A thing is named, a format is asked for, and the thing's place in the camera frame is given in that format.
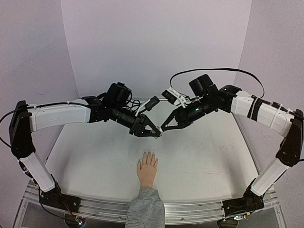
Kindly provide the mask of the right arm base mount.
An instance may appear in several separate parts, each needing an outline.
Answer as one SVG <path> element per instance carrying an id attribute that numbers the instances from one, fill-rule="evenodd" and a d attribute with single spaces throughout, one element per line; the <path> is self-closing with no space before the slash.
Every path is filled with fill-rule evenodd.
<path id="1" fill-rule="evenodd" d="M 223 201 L 222 208 L 225 218 L 231 218 L 236 215 L 244 215 L 248 212 L 254 212 L 264 208 L 262 199 L 237 198 Z"/>

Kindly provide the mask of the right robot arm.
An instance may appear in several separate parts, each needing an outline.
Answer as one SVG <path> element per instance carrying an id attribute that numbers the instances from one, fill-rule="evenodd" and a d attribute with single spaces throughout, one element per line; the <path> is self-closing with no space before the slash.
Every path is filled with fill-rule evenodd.
<path id="1" fill-rule="evenodd" d="M 261 123 L 283 137 L 275 158 L 253 180 L 243 195 L 245 200 L 261 200 L 265 192 L 291 167 L 301 161 L 304 142 L 304 114 L 276 102 L 268 102 L 241 88 L 227 85 L 221 89 L 207 74 L 189 83 L 195 98 L 188 99 L 170 87 L 162 93 L 177 106 L 162 124 L 162 131 L 183 129 L 212 112 L 222 110 Z"/>

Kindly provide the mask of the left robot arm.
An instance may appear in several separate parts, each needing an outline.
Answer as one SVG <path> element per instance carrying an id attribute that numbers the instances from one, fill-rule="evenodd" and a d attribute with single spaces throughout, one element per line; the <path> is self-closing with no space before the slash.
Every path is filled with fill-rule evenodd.
<path id="1" fill-rule="evenodd" d="M 44 192 L 45 199 L 55 208 L 64 204 L 64 196 L 51 173 L 36 153 L 32 133 L 65 124 L 97 123 L 113 120 L 137 137 L 160 137 L 162 132 L 139 110 L 128 107 L 132 91 L 118 82 L 99 96 L 86 96 L 77 101 L 29 106 L 19 101 L 9 125 L 8 146 L 24 173 Z"/>

